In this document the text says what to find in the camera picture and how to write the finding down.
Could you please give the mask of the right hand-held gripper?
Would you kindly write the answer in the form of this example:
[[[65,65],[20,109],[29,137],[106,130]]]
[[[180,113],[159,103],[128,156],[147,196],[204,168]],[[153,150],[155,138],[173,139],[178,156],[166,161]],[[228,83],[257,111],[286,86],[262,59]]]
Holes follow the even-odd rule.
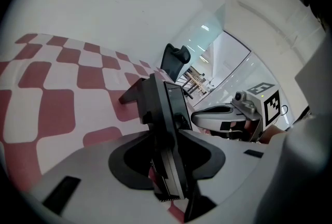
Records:
[[[258,122],[249,141],[258,141],[263,132],[275,124],[281,115],[279,85],[262,82],[245,91],[236,92],[232,105],[216,105],[195,111],[191,121],[208,130],[220,130],[222,123],[247,120]]]

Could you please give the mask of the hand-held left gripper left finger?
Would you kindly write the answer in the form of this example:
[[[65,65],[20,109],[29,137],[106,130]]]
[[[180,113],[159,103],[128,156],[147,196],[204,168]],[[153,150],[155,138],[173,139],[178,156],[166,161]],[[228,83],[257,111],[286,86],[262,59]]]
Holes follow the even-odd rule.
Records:
[[[148,173],[151,133],[138,132],[79,149],[25,195],[46,224],[180,224],[154,193]]]

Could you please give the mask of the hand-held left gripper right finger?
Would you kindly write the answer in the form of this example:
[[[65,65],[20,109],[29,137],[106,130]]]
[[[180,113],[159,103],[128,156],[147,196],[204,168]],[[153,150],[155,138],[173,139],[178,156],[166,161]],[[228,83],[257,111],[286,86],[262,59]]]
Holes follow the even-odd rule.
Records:
[[[275,173],[283,135],[269,144],[232,141],[181,131],[181,148],[193,178],[191,209],[257,209]]]

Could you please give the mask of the person's right forearm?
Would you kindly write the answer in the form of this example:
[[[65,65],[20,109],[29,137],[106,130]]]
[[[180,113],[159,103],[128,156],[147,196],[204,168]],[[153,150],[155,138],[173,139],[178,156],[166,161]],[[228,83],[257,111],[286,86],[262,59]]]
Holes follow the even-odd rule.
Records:
[[[259,142],[262,144],[268,144],[270,142],[270,140],[272,139],[273,136],[277,135],[277,134],[285,134],[286,131],[279,129],[277,126],[275,125],[271,125],[270,127],[268,127],[262,134]]]

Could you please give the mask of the black mesh office chair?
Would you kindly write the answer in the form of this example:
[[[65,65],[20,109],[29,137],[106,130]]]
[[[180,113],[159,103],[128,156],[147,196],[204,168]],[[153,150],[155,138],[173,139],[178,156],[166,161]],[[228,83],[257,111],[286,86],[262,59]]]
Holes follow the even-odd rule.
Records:
[[[160,68],[167,73],[173,82],[176,82],[181,69],[189,63],[190,59],[191,54],[186,46],[178,49],[168,43],[163,53]]]

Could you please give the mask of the red white checkered tablecloth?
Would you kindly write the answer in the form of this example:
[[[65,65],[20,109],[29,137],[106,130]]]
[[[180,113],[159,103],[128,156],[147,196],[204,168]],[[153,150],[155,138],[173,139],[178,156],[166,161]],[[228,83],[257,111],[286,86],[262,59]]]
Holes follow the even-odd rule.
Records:
[[[136,103],[119,102],[132,84],[150,74],[170,80],[164,70],[121,52],[47,34],[26,34],[2,50],[0,161],[31,211],[25,195],[75,151],[150,132],[139,120]],[[154,186],[154,147],[142,149],[150,163],[131,167],[147,172]],[[173,201],[161,204],[184,221]]]

